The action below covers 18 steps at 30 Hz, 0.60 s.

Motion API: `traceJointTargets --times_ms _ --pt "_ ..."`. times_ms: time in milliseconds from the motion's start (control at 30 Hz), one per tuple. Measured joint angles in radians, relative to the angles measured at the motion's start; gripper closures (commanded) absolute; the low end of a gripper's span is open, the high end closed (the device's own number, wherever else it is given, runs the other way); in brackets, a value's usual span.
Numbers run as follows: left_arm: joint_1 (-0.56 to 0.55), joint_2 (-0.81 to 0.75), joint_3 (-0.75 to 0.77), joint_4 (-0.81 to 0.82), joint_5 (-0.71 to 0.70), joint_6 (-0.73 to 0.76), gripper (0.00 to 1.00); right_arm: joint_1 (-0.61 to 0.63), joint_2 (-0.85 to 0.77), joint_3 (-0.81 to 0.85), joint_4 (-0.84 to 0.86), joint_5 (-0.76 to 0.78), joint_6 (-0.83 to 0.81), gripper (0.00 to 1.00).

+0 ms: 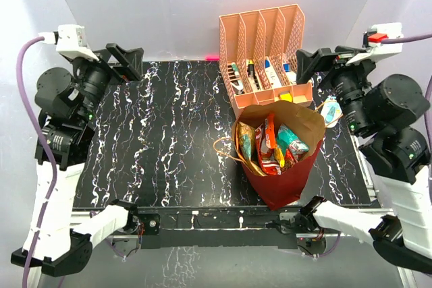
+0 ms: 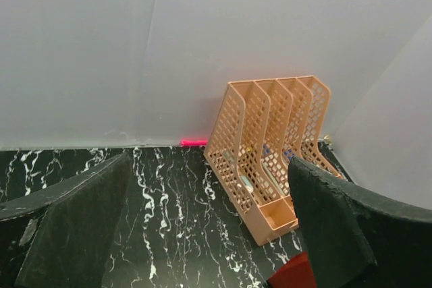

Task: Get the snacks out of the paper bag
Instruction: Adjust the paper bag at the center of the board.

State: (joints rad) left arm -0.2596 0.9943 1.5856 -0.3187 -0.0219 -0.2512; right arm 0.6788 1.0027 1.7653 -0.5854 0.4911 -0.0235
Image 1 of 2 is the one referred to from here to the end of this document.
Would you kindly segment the teal snack bag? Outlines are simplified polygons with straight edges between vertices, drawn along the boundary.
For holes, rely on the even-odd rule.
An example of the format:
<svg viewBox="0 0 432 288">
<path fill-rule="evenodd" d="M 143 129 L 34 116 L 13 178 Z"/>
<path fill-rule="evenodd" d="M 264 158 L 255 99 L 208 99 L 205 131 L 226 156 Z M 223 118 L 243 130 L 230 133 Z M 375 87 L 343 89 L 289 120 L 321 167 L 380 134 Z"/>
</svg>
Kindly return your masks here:
<svg viewBox="0 0 432 288">
<path fill-rule="evenodd" d="M 296 160 L 309 151 L 308 145 L 285 124 L 279 127 L 276 143 L 283 151 L 289 150 Z"/>
</svg>

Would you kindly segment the red chips bag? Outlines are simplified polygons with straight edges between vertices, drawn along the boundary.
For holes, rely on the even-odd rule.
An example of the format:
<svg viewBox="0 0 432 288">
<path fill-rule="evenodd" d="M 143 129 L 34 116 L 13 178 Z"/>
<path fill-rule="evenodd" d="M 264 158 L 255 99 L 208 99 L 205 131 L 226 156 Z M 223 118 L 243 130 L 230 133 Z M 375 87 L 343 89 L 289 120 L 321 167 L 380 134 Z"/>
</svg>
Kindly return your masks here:
<svg viewBox="0 0 432 288">
<path fill-rule="evenodd" d="M 274 113 L 268 114 L 254 132 L 259 166 L 265 175 L 281 174 L 281 167 L 274 156 L 277 148 L 274 118 Z"/>
</svg>

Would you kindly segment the red brown paper bag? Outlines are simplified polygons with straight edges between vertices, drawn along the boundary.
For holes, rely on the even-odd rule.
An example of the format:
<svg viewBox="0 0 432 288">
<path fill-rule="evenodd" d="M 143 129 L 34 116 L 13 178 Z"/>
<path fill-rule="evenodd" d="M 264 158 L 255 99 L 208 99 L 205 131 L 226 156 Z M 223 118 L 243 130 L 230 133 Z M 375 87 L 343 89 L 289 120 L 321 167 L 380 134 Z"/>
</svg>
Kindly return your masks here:
<svg viewBox="0 0 432 288">
<path fill-rule="evenodd" d="M 233 160 L 270 210 L 300 199 L 325 130 L 318 112 L 285 100 L 248 106 L 237 117 Z"/>
</svg>

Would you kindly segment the Fox's fruits candy bag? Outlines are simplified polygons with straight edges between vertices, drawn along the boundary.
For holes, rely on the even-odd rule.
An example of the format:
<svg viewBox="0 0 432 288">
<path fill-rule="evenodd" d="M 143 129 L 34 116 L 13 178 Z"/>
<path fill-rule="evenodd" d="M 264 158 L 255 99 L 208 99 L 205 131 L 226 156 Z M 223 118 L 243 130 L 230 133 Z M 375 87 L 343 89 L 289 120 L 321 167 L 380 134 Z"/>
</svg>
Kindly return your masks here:
<svg viewBox="0 0 432 288">
<path fill-rule="evenodd" d="M 273 155 L 275 160 L 279 163 L 279 167 L 283 170 L 289 169 L 296 164 L 296 159 L 288 148 L 283 149 L 277 146 Z"/>
</svg>

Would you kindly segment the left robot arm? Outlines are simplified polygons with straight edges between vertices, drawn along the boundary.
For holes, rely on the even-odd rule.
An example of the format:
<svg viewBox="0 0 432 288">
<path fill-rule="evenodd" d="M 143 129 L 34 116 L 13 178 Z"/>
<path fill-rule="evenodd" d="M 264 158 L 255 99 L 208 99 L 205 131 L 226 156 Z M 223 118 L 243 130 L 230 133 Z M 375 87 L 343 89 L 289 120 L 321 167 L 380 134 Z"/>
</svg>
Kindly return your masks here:
<svg viewBox="0 0 432 288">
<path fill-rule="evenodd" d="M 96 110 L 108 86 L 141 79 L 144 51 L 109 43 L 94 55 L 72 59 L 72 70 L 52 67 L 36 83 L 36 202 L 29 235 L 11 254 L 11 262 L 39 267 L 50 277 L 80 272 L 92 250 L 112 233 L 133 233 L 140 226 L 137 205 L 119 199 L 81 224 L 70 225 L 76 187 L 95 134 Z"/>
</svg>

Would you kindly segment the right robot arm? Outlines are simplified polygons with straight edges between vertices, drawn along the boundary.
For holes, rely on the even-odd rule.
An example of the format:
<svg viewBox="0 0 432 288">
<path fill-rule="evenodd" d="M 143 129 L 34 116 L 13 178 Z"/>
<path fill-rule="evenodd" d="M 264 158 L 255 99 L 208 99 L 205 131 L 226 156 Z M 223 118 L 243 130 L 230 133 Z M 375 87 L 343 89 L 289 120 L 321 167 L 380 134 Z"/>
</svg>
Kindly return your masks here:
<svg viewBox="0 0 432 288">
<path fill-rule="evenodd" d="M 383 178 L 394 211 L 382 217 L 336 206 L 314 197 L 298 214 L 310 232 L 334 229 L 372 245 L 387 262 L 431 273 L 431 153 L 412 127 L 430 107 L 410 77 L 392 74 L 378 85 L 367 80 L 376 64 L 366 51 L 350 47 L 296 53 L 296 81 L 324 73 L 319 88 L 330 88 L 350 133 L 364 138 L 359 148 L 374 173 Z"/>
</svg>

